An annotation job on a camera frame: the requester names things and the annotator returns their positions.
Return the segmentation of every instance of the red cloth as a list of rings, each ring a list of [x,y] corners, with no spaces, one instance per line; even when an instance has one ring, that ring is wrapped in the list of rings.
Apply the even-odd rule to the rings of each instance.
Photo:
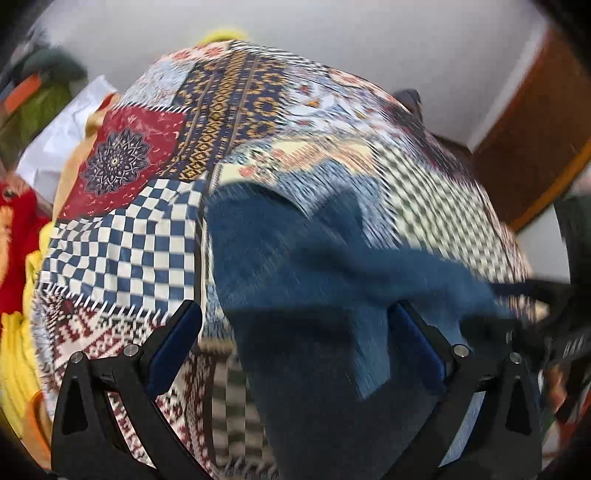
[[[47,222],[35,192],[20,177],[10,174],[0,182],[0,314],[22,312],[25,257],[39,249],[39,231]]]
[[[173,154],[185,119],[184,113],[136,106],[108,111],[58,218],[94,217],[127,207]]]

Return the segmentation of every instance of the dark cloth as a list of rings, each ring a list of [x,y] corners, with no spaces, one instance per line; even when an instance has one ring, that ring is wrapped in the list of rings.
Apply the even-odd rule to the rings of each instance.
[[[231,184],[210,198],[207,225],[219,300],[284,480],[378,479],[432,411],[437,397],[389,331],[390,305],[408,300],[451,344],[467,343],[463,317],[506,314],[462,265],[370,248],[349,192],[308,217],[270,190]]]
[[[591,283],[591,195],[554,202],[560,235],[569,256],[570,281]]]

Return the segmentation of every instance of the blue and white checkered fabric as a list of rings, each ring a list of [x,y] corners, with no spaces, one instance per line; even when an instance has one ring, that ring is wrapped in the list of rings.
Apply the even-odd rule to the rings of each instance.
[[[41,283],[94,301],[174,313],[194,298],[200,180],[151,180],[126,208],[56,226]]]

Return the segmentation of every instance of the yellow fabric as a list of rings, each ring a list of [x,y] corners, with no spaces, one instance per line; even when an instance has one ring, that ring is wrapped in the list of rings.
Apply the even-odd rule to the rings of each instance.
[[[0,381],[2,394],[0,405],[10,425],[22,436],[22,418],[27,405],[41,388],[37,377],[35,349],[30,330],[30,311],[33,288],[41,270],[43,256],[47,252],[53,223],[48,223],[39,233],[39,246],[25,259],[26,282],[22,292],[25,315],[14,312],[2,314],[2,339],[0,340]]]
[[[237,28],[218,28],[208,32],[197,45],[207,45],[215,41],[246,40],[247,34]]]

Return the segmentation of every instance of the orange cloth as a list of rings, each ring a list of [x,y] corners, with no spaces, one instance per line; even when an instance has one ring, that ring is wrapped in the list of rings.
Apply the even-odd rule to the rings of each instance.
[[[31,75],[19,83],[10,95],[4,100],[4,109],[8,115],[25,103],[41,87],[41,77],[38,74]]]
[[[41,391],[31,399],[22,420],[22,442],[39,465],[51,469],[51,421]]]

